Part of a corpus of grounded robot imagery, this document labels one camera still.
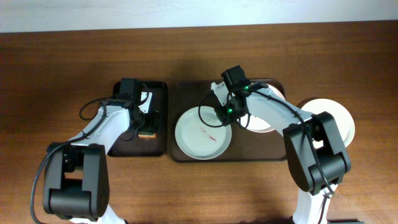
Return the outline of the green and orange sponge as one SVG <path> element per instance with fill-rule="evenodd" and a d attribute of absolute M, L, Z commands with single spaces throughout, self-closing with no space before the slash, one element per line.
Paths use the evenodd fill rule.
<path fill-rule="evenodd" d="M 154 110 L 144 115 L 144 122 L 137 129 L 140 139 L 155 139 L 159 132 L 160 114 Z"/>

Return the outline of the white plate with red stain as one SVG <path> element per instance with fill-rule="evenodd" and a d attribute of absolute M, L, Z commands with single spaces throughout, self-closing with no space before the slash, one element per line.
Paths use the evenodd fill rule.
<path fill-rule="evenodd" d="M 238 122 L 242 127 L 255 133 L 268 133 L 274 130 L 267 122 L 253 115 L 246 114 L 238 119 Z"/>

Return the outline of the pale green plate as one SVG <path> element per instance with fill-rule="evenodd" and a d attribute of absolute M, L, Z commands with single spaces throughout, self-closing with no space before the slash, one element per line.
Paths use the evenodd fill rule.
<path fill-rule="evenodd" d="M 179 117 L 175 127 L 178 147 L 189 157 L 209 160 L 220 156 L 232 139 L 231 126 L 222 126 L 214 108 L 194 107 Z"/>

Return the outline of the cream plate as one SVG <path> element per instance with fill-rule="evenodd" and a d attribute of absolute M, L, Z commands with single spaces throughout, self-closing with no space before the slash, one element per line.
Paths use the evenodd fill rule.
<path fill-rule="evenodd" d="M 354 119 L 343 105 L 326 98 L 317 98 L 304 103 L 301 109 L 314 114 L 320 114 L 324 111 L 330 113 L 336 121 L 345 147 L 352 143 L 355 135 Z"/>

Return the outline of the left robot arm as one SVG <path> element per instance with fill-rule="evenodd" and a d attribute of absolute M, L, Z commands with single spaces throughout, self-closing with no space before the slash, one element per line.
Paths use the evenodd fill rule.
<path fill-rule="evenodd" d="M 47 148 L 37 175 L 45 174 L 43 208 L 72 223 L 125 223 L 109 205 L 106 156 L 124 133 L 137 136 L 148 123 L 152 93 L 135 78 L 99 98 L 97 113 L 76 136 Z"/>

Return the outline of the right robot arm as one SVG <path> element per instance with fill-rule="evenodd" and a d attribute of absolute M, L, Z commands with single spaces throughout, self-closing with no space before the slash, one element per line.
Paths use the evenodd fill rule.
<path fill-rule="evenodd" d="M 304 111 L 277 96 L 268 84 L 252 82 L 235 66 L 211 84 L 215 113 L 227 126 L 245 115 L 262 119 L 284 139 L 289 172 L 299 188 L 294 223 L 327 223 L 335 189 L 351 170 L 344 140 L 332 114 Z"/>

